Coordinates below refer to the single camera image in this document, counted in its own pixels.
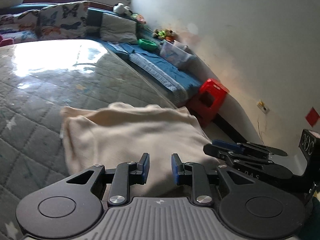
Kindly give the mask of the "cream white garment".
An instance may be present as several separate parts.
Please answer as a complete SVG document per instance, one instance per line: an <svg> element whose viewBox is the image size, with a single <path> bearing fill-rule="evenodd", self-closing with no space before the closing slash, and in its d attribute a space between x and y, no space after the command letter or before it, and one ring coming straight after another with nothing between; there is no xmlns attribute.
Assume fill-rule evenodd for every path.
<svg viewBox="0 0 320 240"><path fill-rule="evenodd" d="M195 162L214 169L218 161L207 156L203 147L211 140L195 116L185 107L158 105L133 107L115 102L98 110L61 108L61 133L65 160L70 174L95 164L115 168L150 155L145 185L131 188L132 196L158 197L177 190L171 171L171 155L183 162Z"/></svg>

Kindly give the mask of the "red plastic stool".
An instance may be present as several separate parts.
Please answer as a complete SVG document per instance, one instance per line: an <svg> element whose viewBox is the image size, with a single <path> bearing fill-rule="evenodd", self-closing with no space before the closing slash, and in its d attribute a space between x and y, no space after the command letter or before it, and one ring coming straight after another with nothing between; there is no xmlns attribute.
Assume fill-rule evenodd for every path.
<svg viewBox="0 0 320 240"><path fill-rule="evenodd" d="M229 90L216 79L208 79L189 101L186 107L201 127L206 127L216 116Z"/></svg>

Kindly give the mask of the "blue sofa cover cloth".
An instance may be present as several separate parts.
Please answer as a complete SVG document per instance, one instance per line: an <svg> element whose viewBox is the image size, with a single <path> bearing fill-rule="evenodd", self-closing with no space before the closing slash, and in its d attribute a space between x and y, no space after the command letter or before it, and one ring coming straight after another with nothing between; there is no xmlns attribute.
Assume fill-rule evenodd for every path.
<svg viewBox="0 0 320 240"><path fill-rule="evenodd" d="M175 105L187 102L202 85L188 71L179 70L157 53L144 50L137 44L106 42L106 45L133 68L150 77Z"/></svg>

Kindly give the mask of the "blue corner sofa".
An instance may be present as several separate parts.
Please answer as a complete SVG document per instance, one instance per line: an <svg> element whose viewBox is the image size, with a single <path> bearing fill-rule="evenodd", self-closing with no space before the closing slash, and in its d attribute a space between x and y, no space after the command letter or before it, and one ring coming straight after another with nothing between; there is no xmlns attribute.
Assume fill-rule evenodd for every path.
<svg viewBox="0 0 320 240"><path fill-rule="evenodd" d="M196 56L177 60L163 56L171 44L141 37L142 26L129 12L116 14L90 8L88 1L23 4L1 9L1 34L16 43L33 40L85 38L111 50L151 83L163 89L175 105L198 93L202 82L189 71Z"/></svg>

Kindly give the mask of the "clear plastic storage box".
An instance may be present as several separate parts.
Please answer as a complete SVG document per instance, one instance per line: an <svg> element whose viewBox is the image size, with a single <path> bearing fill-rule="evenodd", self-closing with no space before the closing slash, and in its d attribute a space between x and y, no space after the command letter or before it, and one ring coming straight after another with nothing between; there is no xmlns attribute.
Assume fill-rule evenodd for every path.
<svg viewBox="0 0 320 240"><path fill-rule="evenodd" d="M159 55L179 70L187 70L196 60L195 55L189 54L167 41L163 41Z"/></svg>

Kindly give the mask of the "small plush toys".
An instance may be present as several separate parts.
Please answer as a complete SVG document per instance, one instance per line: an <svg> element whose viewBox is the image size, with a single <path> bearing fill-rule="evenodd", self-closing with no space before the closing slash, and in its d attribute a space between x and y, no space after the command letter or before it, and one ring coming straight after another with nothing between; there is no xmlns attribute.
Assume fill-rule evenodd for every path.
<svg viewBox="0 0 320 240"><path fill-rule="evenodd" d="M155 29L152 33L152 37L161 41L166 40L168 42L174 42L177 34L170 29Z"/></svg>

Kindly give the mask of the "green plastic bowl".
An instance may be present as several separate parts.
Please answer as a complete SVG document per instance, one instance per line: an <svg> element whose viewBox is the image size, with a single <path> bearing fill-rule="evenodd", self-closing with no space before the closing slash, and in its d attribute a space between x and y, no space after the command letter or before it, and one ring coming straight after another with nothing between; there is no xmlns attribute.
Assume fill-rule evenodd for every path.
<svg viewBox="0 0 320 240"><path fill-rule="evenodd" d="M155 42L143 38L138 40L138 45L140 48L147 51L155 51L158 48L158 45Z"/></svg>

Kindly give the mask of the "grey cushion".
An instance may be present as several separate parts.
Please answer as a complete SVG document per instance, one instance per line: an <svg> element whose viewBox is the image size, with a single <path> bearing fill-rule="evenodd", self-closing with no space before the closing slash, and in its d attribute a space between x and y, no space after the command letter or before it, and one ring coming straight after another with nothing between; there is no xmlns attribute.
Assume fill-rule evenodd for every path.
<svg viewBox="0 0 320 240"><path fill-rule="evenodd" d="M100 27L100 38L107 42L137 44L136 30L135 21L104 13Z"/></svg>

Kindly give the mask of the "pink green plush toy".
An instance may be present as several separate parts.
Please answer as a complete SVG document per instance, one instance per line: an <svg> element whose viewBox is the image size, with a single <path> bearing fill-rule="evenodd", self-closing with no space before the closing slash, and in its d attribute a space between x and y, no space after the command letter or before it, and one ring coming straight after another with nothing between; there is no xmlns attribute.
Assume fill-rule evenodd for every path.
<svg viewBox="0 0 320 240"><path fill-rule="evenodd" d="M142 24L142 25L146 24L145 18L140 14L132 14L131 18L136 20L139 24Z"/></svg>

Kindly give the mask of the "large butterfly pillow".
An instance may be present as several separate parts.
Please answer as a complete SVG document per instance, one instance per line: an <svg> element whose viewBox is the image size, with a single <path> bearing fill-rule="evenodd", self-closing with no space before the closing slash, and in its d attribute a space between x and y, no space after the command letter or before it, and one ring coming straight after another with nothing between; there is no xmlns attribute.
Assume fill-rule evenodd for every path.
<svg viewBox="0 0 320 240"><path fill-rule="evenodd" d="M89 2L61 3L44 7L39 12L39 32L42 40L83 38Z"/></svg>

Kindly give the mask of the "panda plush toy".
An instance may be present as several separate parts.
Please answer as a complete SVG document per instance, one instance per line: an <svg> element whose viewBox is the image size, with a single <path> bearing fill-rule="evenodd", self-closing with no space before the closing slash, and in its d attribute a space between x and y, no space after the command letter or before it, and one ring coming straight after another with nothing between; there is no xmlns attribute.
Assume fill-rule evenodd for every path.
<svg viewBox="0 0 320 240"><path fill-rule="evenodd" d="M113 6L113 12L118 15L123 15L130 17L132 15L132 11L130 10L130 7L127 5L124 5L123 3L118 3Z"/></svg>

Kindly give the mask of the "magenta cloth on sofa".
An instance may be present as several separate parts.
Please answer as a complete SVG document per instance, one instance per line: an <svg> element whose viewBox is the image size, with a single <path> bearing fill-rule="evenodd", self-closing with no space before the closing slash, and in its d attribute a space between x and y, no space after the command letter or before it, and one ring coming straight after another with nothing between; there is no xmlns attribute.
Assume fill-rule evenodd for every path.
<svg viewBox="0 0 320 240"><path fill-rule="evenodd" d="M9 46L12 44L14 44L14 39L4 38L2 35L0 35L0 47Z"/></svg>

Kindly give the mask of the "small butterfly pillow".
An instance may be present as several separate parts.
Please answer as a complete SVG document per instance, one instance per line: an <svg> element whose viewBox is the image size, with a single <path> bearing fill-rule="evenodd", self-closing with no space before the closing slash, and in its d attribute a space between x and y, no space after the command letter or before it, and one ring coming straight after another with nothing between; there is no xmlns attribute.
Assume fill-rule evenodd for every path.
<svg viewBox="0 0 320 240"><path fill-rule="evenodd" d="M14 43L37 41L39 10L27 10L18 14L1 15L1 39L13 39Z"/></svg>

